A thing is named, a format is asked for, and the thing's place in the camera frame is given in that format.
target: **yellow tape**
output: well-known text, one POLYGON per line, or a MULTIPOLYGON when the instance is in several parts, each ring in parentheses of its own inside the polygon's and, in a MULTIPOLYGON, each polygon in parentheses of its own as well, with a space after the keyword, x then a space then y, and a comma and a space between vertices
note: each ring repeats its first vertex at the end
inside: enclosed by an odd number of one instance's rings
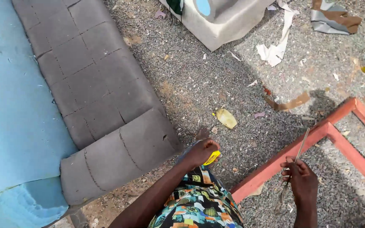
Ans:
POLYGON ((221 153, 219 151, 214 151, 208 160, 204 163, 205 166, 211 164, 221 153))

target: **hand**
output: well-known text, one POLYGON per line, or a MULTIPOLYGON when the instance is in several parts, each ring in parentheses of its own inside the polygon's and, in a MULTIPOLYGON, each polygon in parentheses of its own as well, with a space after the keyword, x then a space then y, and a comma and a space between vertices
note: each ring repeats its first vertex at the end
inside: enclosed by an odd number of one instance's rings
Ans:
POLYGON ((195 167, 203 165, 211 154, 219 149, 219 144, 210 138, 199 141, 184 156, 181 163, 184 163, 192 170, 195 167))
POLYGON ((294 227, 317 227, 317 185, 316 174, 301 159, 287 156, 286 162, 280 164, 289 168, 281 172, 284 181, 290 181, 295 205, 297 206, 297 219, 294 227))

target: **foot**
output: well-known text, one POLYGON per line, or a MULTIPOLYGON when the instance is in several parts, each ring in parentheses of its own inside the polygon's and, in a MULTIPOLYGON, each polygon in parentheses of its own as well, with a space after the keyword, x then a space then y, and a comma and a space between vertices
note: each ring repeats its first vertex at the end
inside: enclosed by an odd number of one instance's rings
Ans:
POLYGON ((201 128, 198 132, 197 135, 195 137, 195 141, 198 140, 205 140, 209 138, 209 129, 206 127, 201 128))

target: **red wooden frame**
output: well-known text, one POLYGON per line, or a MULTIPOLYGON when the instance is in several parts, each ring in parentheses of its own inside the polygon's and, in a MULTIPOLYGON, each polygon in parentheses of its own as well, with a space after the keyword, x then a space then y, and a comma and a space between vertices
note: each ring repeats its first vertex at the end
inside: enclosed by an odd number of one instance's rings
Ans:
MULTIPOLYGON (((345 137, 333 126, 344 116, 353 112, 365 125, 365 106, 356 98, 348 99, 343 105, 337 108, 332 114, 326 117, 323 121, 315 125, 307 139, 301 153, 304 153, 324 137, 334 144, 336 148, 363 174, 365 177, 365 158, 347 141, 345 137)), ((281 162, 285 162, 285 157, 289 155, 296 156, 301 147, 304 135, 298 137, 293 143, 286 146, 277 155, 268 160, 261 167, 248 175, 239 184, 233 187, 230 192, 236 203, 241 202, 249 194, 258 189, 264 182, 276 175, 282 170, 281 162)))

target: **yellow plastic bottle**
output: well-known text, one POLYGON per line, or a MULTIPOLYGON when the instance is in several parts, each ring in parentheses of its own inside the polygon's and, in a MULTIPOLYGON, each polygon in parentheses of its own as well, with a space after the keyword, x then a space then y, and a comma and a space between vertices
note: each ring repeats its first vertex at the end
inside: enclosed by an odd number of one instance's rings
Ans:
POLYGON ((216 117, 223 125, 230 129, 234 128, 237 124, 234 116, 224 108, 218 108, 218 110, 216 110, 216 117))

